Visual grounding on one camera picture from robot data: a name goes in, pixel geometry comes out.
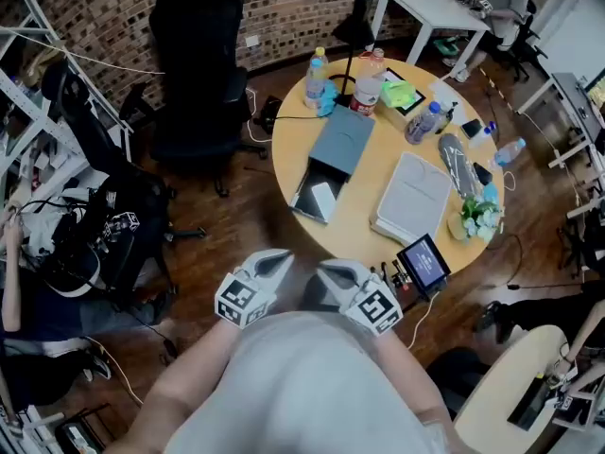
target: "gray box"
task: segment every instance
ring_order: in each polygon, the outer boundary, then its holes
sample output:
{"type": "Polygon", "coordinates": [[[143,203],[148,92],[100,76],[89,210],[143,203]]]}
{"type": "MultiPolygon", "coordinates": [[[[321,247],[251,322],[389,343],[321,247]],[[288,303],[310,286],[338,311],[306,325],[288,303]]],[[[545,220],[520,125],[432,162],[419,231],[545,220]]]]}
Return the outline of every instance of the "gray box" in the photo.
{"type": "Polygon", "coordinates": [[[373,127],[373,119],[336,105],[311,149],[309,159],[346,173],[348,180],[359,163],[373,127]]]}

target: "green object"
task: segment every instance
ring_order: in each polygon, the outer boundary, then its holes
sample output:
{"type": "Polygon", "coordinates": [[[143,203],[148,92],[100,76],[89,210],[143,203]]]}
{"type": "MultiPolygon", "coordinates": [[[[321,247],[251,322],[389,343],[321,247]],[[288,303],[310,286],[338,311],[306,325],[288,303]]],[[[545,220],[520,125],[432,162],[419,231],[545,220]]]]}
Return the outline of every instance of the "green object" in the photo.
{"type": "Polygon", "coordinates": [[[400,108],[414,102],[416,88],[406,80],[385,82],[382,85],[380,98],[388,108],[400,108]]]}
{"type": "Polygon", "coordinates": [[[437,39],[433,45],[441,52],[443,56],[454,57],[458,55],[459,49],[456,45],[458,37],[449,37],[447,39],[437,39]]]}

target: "round wooden table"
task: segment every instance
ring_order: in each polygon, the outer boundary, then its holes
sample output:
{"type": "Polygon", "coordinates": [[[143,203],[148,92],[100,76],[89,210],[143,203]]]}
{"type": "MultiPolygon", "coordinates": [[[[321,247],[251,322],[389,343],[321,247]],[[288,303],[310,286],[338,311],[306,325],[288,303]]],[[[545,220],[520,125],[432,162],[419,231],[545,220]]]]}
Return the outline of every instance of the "round wooden table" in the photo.
{"type": "Polygon", "coordinates": [[[552,325],[527,332],[509,347],[466,399],[454,427],[462,441],[481,454],[524,454],[538,440],[553,414],[544,407],[529,430],[507,421],[537,374],[560,357],[565,335],[552,325]]]}
{"type": "MultiPolygon", "coordinates": [[[[388,67],[414,84],[426,96],[426,100],[407,115],[406,118],[410,119],[433,99],[429,85],[437,78],[423,69],[405,62],[392,59],[385,61],[388,67]]],[[[354,59],[352,76],[355,76],[358,65],[359,59],[354,59]]],[[[345,60],[331,62],[328,75],[344,74],[345,66],[345,60]]],[[[303,98],[304,79],[301,79],[285,97],[278,116],[315,115],[315,111],[304,105],[303,98]]],[[[464,106],[469,121],[475,118],[480,120],[476,111],[462,96],[459,97],[459,105],[464,106]]],[[[370,228],[370,216],[378,205],[402,152],[409,151],[422,156],[446,173],[447,169],[437,147],[440,135],[426,136],[420,145],[413,146],[407,142],[404,134],[396,130],[384,116],[375,113],[371,118],[376,122],[372,136],[353,176],[340,191],[336,210],[332,214],[330,222],[323,225],[298,213],[294,213],[294,216],[304,230],[334,257],[356,259],[367,267],[378,267],[383,261],[390,263],[403,248],[395,240],[381,236],[370,228]]],[[[273,166],[277,182],[287,203],[291,202],[303,178],[309,152],[326,119],[278,119],[275,122],[272,143],[273,166]]],[[[450,124],[444,132],[450,132],[460,139],[467,157],[472,162],[488,167],[488,160],[496,152],[493,140],[485,140],[477,148],[468,148],[468,140],[460,126],[450,124]]],[[[500,170],[493,174],[493,182],[498,189],[502,204],[504,179],[500,170]]],[[[473,237],[468,243],[463,243],[450,235],[446,219],[452,213],[459,212],[461,206],[462,200],[453,188],[435,240],[452,272],[460,271],[468,266],[487,247],[487,244],[478,237],[473,237]]]]}

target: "shorts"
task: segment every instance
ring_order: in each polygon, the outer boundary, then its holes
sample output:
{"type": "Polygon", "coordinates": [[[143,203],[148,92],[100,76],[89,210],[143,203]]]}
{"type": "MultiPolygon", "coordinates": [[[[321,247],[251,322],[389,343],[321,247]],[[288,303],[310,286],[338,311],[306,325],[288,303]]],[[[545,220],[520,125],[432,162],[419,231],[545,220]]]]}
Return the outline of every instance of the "shorts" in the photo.
{"type": "Polygon", "coordinates": [[[498,46],[502,45],[503,42],[504,39],[502,39],[501,37],[496,37],[491,32],[486,31],[476,46],[483,52],[487,52],[488,54],[495,54],[500,51],[500,49],[498,49],[498,46]]]}

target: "black pants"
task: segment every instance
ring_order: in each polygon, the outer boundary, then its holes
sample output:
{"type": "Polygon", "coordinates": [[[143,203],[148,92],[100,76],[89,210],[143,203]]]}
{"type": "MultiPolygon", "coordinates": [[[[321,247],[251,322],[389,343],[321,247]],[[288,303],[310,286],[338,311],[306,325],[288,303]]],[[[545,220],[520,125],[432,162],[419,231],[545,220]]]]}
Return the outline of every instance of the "black pants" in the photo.
{"type": "MultiPolygon", "coordinates": [[[[571,343],[595,303],[603,299],[605,299],[605,282],[592,281],[583,284],[582,292],[573,296],[526,300],[504,305],[499,309],[496,320],[499,323],[518,324],[527,331],[545,324],[553,324],[562,330],[571,343]]],[[[599,348],[605,346],[592,344],[594,340],[595,336],[591,335],[586,345],[599,348]]]]}
{"type": "Polygon", "coordinates": [[[15,411],[29,405],[49,405],[62,398],[92,357],[82,350],[51,358],[43,355],[3,357],[2,372],[9,386],[15,411]]]}

